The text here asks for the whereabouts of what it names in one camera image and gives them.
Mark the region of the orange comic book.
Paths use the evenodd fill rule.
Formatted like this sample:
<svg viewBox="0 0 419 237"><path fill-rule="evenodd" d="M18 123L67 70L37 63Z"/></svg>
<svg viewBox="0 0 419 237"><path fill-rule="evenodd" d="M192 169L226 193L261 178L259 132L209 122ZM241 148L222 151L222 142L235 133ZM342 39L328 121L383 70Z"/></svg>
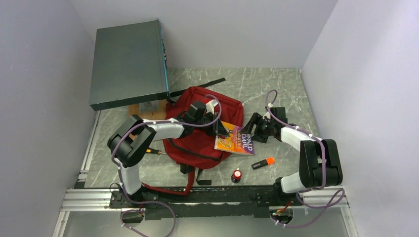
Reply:
<svg viewBox="0 0 419 237"><path fill-rule="evenodd" d="M216 135L214 149L239 155L254 155L250 134L241 132L241 127L222 121L226 135Z"/></svg>

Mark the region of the red backpack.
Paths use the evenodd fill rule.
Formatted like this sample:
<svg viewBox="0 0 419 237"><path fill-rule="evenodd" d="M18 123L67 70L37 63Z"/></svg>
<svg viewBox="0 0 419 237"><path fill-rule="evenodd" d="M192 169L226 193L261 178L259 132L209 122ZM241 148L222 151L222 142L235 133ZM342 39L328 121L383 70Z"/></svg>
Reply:
<svg viewBox="0 0 419 237"><path fill-rule="evenodd" d="M241 127L244 121L244 107L242 102L226 95L211 91L209 86L224 82L225 78L210 81L199 86L191 86L185 90L176 91L172 96L178 97L169 101L166 107L166 118L174 118L178 121L190 123L191 127L185 128L188 135L177 139L164 139L165 152L181 167L181 172L188 174L188 183L184 191L171 191L161 187L153 187L144 184L154 191L169 193L173 195L186 196L189 194L195 179L195 170L202 171L217 166L220 162L230 156L231 153L214 149L214 134L206 134L202 128L211 123L204 124L206 115L205 98L218 101L216 112L221 121Z"/></svg>

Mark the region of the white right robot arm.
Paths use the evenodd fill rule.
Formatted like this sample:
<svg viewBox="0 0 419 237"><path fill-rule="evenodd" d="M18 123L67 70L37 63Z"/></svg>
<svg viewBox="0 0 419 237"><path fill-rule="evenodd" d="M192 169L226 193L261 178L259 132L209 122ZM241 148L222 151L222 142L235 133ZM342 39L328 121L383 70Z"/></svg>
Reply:
<svg viewBox="0 0 419 237"><path fill-rule="evenodd" d="M290 124L284 107L270 108L263 116L253 113L241 132L260 143L272 136L299 152L298 172L275 181L272 198L278 205L286 204L292 193L337 186L343 181L335 140L317 138Z"/></svg>

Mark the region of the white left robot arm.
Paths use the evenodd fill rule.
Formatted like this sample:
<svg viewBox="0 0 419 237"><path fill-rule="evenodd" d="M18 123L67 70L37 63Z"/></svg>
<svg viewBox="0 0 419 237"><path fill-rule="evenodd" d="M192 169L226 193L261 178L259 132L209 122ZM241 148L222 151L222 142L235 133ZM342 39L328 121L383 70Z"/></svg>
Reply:
<svg viewBox="0 0 419 237"><path fill-rule="evenodd" d="M221 103L213 98L193 102L174 118L147 120L137 115L130 116L107 142L112 162L118 167L123 202L136 207L142 201L142 193L148 190L188 195L196 169L212 168L227 157L225 152L214 148L216 137L227 135L221 123L222 112ZM152 187L140 180L140 161L150 150L151 143L162 140L168 142L166 153L181 165L181 172L188 175L184 191Z"/></svg>

